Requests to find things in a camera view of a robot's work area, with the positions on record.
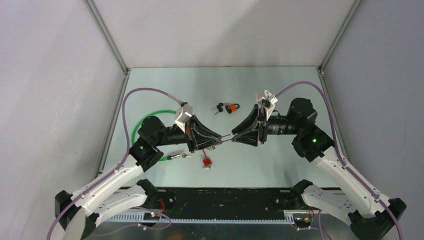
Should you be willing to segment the black keys bunch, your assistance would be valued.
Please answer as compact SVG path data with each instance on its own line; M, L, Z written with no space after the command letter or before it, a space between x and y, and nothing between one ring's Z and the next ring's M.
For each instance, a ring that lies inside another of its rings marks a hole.
M211 110L214 112L214 115L217 115L217 114L225 111L226 105L227 105L227 103L220 102L215 107L213 107Z

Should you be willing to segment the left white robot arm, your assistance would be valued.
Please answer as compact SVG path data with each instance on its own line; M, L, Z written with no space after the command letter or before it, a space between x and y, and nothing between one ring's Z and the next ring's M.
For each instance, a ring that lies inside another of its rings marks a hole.
M53 229L60 224L67 230L78 213L82 214L80 239L85 239L106 219L131 208L153 208L158 203L158 189L148 180L139 180L123 193L116 191L130 180L146 173L163 156L159 146L186 144L191 153L222 144L222 136L193 115L183 127L166 127L156 116L147 117L138 130L138 140L127 148L123 159L73 193L59 192L55 200Z

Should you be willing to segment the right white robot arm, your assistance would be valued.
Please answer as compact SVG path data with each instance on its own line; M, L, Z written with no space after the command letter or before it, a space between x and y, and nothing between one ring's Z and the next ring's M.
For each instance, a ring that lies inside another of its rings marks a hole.
M390 198L366 180L337 151L335 141L316 124L317 112L309 99L296 98L286 115L273 115L262 100L233 130L232 141L251 146L266 142L269 135L292 135L296 153L325 172L343 191L327 192L306 179L291 188L291 204L297 209L317 208L347 224L360 240L380 240L406 210L400 198Z

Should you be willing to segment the aluminium frame post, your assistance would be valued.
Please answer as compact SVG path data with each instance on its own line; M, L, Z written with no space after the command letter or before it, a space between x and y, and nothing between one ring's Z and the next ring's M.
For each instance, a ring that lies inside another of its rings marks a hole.
M334 55L335 51L337 50L339 44L341 43L344 35L346 34L349 26L351 25L351 22L354 20L355 16L357 15L358 11L361 8L361 5L363 4L364 0L354 0L352 5L350 6L346 16L344 17L340 27L338 28L335 37L333 38L329 48L327 49L318 69L320 75L323 77L326 71L326 68L329 64L329 62L332 59L332 56Z
M96 24L101 36L103 37L106 45L108 46L112 56L116 60L120 70L124 75L127 75L129 72L129 67L125 63L125 60L114 40L96 2L94 0L83 0L88 12L90 13L94 23Z

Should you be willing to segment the left aluminium frame post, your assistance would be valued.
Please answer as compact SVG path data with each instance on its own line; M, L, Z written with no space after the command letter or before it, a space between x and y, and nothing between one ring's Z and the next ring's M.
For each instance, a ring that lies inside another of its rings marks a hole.
M116 60L120 70L124 75L127 75L129 72L129 67L125 63L125 60L114 40L96 2L94 0L83 0L88 12L90 13L94 23L96 24L101 36L103 37L106 45L108 46L112 56Z

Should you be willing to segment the orange padlock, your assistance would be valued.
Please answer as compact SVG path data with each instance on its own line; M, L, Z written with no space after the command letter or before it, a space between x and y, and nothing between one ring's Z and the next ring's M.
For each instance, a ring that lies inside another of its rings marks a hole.
M238 103L230 103L225 105L225 110L228 114L232 114L236 112L240 108L240 105Z

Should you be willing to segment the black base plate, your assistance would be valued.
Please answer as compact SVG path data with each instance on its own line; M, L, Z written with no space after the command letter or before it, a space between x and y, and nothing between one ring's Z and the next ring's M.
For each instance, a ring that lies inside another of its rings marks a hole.
M286 211L310 212L288 188L160 187L142 207L171 219L277 220Z

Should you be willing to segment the small brass padlock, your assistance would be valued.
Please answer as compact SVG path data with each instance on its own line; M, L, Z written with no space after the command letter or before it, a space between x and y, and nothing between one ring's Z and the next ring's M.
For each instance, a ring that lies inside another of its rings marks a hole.
M225 142L230 142L230 141L232 141L234 136L235 135L233 133L222 135L218 138L217 142L219 144L222 144L222 143L225 143Z

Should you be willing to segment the right aluminium frame post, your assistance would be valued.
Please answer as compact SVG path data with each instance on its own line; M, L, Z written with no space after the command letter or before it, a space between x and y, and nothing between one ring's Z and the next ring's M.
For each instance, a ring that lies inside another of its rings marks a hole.
M332 56L334 55L335 51L337 50L339 44L341 43L344 35L346 34L349 26L351 25L351 22L354 20L355 16L357 15L358 11L361 8L361 5L363 4L364 0L354 0L352 5L350 6L346 16L344 17L340 27L338 28L335 37L333 38L329 48L327 49L318 69L320 75L323 77L326 71L326 68L329 64L329 62L332 59Z

